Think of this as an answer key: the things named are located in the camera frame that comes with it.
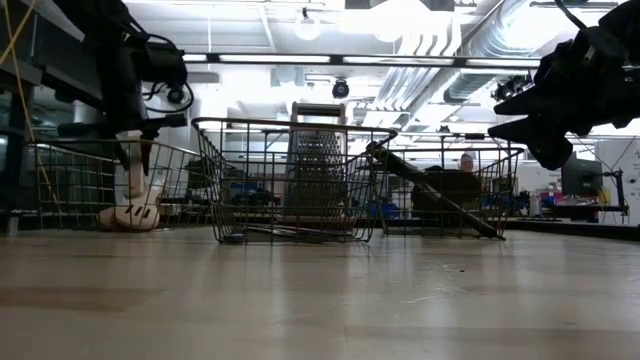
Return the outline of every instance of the wooden surface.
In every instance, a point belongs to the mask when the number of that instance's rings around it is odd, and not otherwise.
[[[640,247],[507,232],[218,246],[210,229],[0,243],[3,359],[638,359]]]

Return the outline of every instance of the yellow cable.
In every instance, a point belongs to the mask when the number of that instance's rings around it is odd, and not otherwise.
[[[14,49],[14,46],[16,44],[16,41],[20,37],[20,34],[22,33],[22,30],[24,29],[24,26],[27,24],[27,21],[29,21],[29,17],[31,16],[31,13],[33,12],[33,8],[36,5],[36,1],[38,1],[38,0],[32,0],[31,1],[31,5],[29,5],[29,9],[27,10],[27,13],[24,15],[24,17],[22,18],[22,21],[20,22],[20,25],[18,25],[18,28],[16,29],[16,35],[15,36],[11,35],[11,25],[7,22],[7,25],[9,26],[9,46],[7,46],[7,48],[2,53],[2,56],[0,56],[0,65],[4,64],[4,60],[9,55],[9,51],[14,51],[13,49]],[[8,14],[9,13],[9,0],[4,0],[4,9],[5,9],[5,13]]]
[[[33,7],[33,5],[35,4],[36,0],[33,0],[33,2],[31,2],[31,6]],[[29,115],[29,108],[27,107],[27,101],[24,95],[24,89],[22,88],[22,81],[21,81],[21,77],[20,77],[20,67],[18,66],[18,58],[16,56],[16,51],[14,48],[14,44],[15,44],[15,40],[18,38],[18,33],[16,32],[15,37],[12,34],[12,30],[11,30],[11,15],[9,14],[9,3],[8,1],[5,1],[5,5],[4,5],[4,16],[5,19],[7,20],[7,31],[9,32],[9,37],[11,38],[11,41],[9,42],[9,49],[11,52],[11,56],[13,57],[13,66],[15,68],[16,71],[16,79],[18,80],[18,93],[20,94],[20,102],[22,103],[22,111],[24,112],[24,119],[25,119],[25,123],[27,124],[27,128],[29,130],[29,136],[30,136],[30,141],[36,141],[36,137],[35,134],[33,132],[33,126],[31,125],[31,116]],[[49,181],[49,177],[47,176],[47,172],[44,169],[44,165],[42,164],[42,159],[40,159],[40,155],[38,154],[36,156],[36,161],[38,162],[38,167],[40,168],[40,170],[42,171],[42,176],[44,177],[44,181],[47,185],[47,187],[49,188],[49,192],[51,193],[51,196],[53,197],[53,202],[56,204],[56,207],[58,208],[58,215],[62,216],[62,211],[60,209],[60,204],[58,203],[58,198],[56,196],[56,194],[53,192],[53,189],[51,187],[51,182]]]

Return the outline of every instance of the desk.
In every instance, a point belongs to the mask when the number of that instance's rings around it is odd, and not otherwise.
[[[569,218],[571,220],[587,221],[589,223],[598,222],[598,212],[622,212],[625,207],[621,206],[601,206],[598,204],[589,205],[555,205],[546,208],[551,211],[551,216],[558,218]]]

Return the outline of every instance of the computer monitor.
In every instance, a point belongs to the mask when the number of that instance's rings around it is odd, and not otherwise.
[[[602,191],[602,163],[580,160],[573,154],[562,167],[562,193],[598,196]]]

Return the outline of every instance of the wire basket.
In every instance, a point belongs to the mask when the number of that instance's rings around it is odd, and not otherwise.
[[[476,164],[472,172],[459,171],[457,164],[453,168],[454,163],[445,163],[445,158],[460,158],[461,150],[391,150],[398,159],[416,164],[414,172],[424,177],[429,186],[419,188],[410,176],[403,177],[397,171],[385,174],[380,210],[385,233],[503,238],[513,210],[518,155],[524,150],[484,147],[470,151],[475,154]]]
[[[125,171],[115,154],[134,154],[143,145],[151,146],[143,177],[148,191],[134,203],[133,170]],[[212,222],[195,152],[144,140],[96,140],[38,141],[27,153],[32,165],[22,183],[32,191],[25,207],[35,211],[23,216],[21,228],[140,231]],[[143,219],[150,225],[141,227]]]
[[[379,217],[369,208],[380,199],[384,168],[369,152],[349,154],[348,140],[365,132],[386,143],[393,130],[228,118],[192,124],[219,242],[371,239]],[[274,148],[282,137],[288,141]]]

